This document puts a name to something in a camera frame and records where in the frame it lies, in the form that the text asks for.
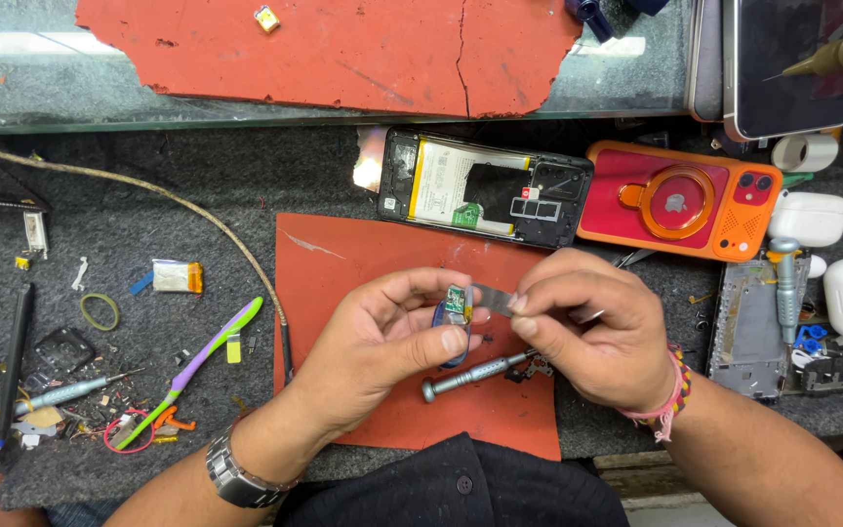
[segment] black shirt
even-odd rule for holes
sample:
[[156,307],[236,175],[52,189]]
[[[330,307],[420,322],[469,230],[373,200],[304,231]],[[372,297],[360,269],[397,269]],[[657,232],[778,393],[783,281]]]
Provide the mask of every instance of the black shirt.
[[303,483],[276,526],[628,526],[609,485],[579,466],[474,441],[466,433],[363,477]]

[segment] orange repair mat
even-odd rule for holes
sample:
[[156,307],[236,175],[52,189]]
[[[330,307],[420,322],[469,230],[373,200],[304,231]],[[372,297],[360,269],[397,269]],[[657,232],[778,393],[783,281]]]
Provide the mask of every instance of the orange repair mat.
[[[511,292],[520,277],[548,254],[398,223],[279,214],[275,290],[288,318],[294,365],[303,363],[343,297],[372,279],[411,267],[444,265],[470,274],[475,282]],[[275,393],[285,377],[278,331],[276,317]],[[509,318],[502,315],[494,314],[477,326],[477,332],[492,341],[483,342],[454,369],[432,368],[405,379],[360,427],[336,443],[419,450],[466,431],[474,439],[560,460],[550,377],[537,373],[518,385],[495,375],[440,394],[431,404],[424,401],[425,377],[460,373],[526,349],[509,328]]]
[[158,94],[399,114],[518,116],[582,25],[561,0],[80,0],[77,25]]

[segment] shirt button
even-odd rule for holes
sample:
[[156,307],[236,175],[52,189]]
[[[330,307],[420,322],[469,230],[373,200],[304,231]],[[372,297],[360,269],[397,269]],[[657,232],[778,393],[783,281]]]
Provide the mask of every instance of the shirt button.
[[474,482],[470,481],[470,478],[462,475],[461,477],[457,478],[457,491],[467,496],[470,492],[474,490]]

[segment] red string bracelet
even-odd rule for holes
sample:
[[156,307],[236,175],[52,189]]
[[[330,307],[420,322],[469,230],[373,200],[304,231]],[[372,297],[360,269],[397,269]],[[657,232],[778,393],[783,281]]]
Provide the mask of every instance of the red string bracelet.
[[[137,413],[137,414],[141,415],[142,417],[144,417],[146,419],[148,418],[148,413],[145,413],[142,410],[130,409],[130,410],[126,410],[125,413]],[[135,454],[136,452],[139,452],[141,450],[144,450],[144,449],[148,448],[148,445],[150,445],[152,443],[152,440],[155,438],[155,427],[154,426],[147,426],[148,430],[150,430],[151,433],[152,433],[152,437],[150,437],[148,439],[148,441],[145,442],[145,445],[142,445],[138,448],[134,448],[134,449],[131,449],[131,450],[120,450],[120,449],[116,448],[115,446],[110,445],[110,430],[112,430],[112,427],[116,426],[116,424],[118,424],[119,421],[122,421],[122,420],[123,420],[123,418],[120,417],[120,418],[116,419],[115,421],[112,421],[110,423],[110,425],[106,426],[106,429],[103,431],[103,444],[106,445],[106,448],[112,450],[116,454]]]
[[656,443],[663,440],[672,441],[669,439],[672,434],[672,419],[685,408],[685,403],[691,394],[691,370],[682,362],[682,347],[678,344],[669,344],[669,355],[672,356],[673,362],[677,365],[677,369],[675,369],[675,389],[669,401],[666,401],[655,412],[649,413],[630,412],[623,408],[617,409],[639,425],[654,426],[658,421],[660,429],[656,430],[655,433]]

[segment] metal watch band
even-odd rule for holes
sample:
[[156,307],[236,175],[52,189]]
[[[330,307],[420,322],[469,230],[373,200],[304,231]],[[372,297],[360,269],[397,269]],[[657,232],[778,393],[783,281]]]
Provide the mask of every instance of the metal watch band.
[[270,483],[246,473],[233,459],[229,425],[207,448],[207,471],[217,486],[217,495],[237,507],[263,508],[273,505],[283,494],[298,485],[300,476],[290,483]]

